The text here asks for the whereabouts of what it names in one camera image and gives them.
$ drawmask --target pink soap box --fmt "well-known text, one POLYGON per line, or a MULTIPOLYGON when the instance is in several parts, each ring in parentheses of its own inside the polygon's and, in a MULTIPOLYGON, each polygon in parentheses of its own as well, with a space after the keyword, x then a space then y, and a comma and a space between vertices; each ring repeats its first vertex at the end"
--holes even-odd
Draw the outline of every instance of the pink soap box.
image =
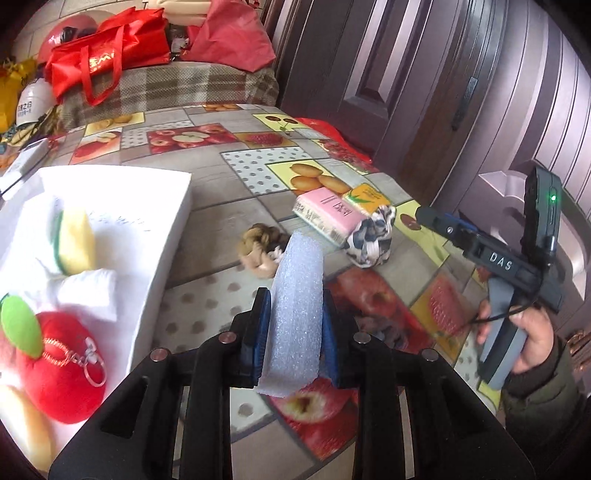
POLYGON ((358 223, 367 218, 326 187, 299 195, 293 211, 339 247, 358 223))

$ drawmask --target bag handle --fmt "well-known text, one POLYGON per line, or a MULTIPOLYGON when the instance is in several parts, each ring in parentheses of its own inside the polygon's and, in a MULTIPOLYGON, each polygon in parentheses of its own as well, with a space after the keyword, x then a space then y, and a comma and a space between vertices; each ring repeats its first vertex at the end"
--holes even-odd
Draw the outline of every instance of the bag handle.
POLYGON ((115 35, 115 44, 113 45, 113 83, 110 87, 105 89, 102 93, 94 96, 92 92, 92 81, 90 79, 90 49, 86 45, 80 49, 80 70, 82 73, 82 86, 86 101, 89 105, 97 106, 103 103, 107 97, 113 93, 113 90, 119 85, 121 80, 121 73, 123 72, 123 34, 125 26, 118 28, 115 35))

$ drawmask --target plaid blanket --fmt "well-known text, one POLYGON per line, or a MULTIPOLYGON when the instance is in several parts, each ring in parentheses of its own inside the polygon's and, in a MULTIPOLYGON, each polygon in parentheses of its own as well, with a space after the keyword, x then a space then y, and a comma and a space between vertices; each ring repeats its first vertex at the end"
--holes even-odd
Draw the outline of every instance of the plaid blanket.
MULTIPOLYGON (((92 78, 95 93, 112 82, 112 74, 92 78)), ((82 86, 64 95, 62 121, 66 129, 145 112, 195 103, 275 105, 279 87, 272 69, 247 73, 225 65, 173 62, 125 70, 113 94, 99 106, 86 102, 82 86)))

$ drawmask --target brown hair scrunchie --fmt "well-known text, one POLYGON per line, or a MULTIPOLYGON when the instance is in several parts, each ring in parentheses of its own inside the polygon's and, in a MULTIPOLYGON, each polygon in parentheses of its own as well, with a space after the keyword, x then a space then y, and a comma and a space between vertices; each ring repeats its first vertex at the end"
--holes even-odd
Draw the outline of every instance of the brown hair scrunchie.
POLYGON ((258 278, 273 278, 290 236, 277 227, 255 223, 236 246, 242 265, 258 278))

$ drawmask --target yellow bag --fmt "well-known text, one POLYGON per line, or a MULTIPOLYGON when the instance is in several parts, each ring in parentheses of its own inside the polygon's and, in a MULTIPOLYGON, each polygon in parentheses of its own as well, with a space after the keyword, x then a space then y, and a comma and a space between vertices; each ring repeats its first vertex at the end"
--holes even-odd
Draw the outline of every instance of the yellow bag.
POLYGON ((34 78, 36 68, 35 59, 16 64, 5 62, 0 67, 0 134, 14 123, 18 98, 23 88, 34 78))

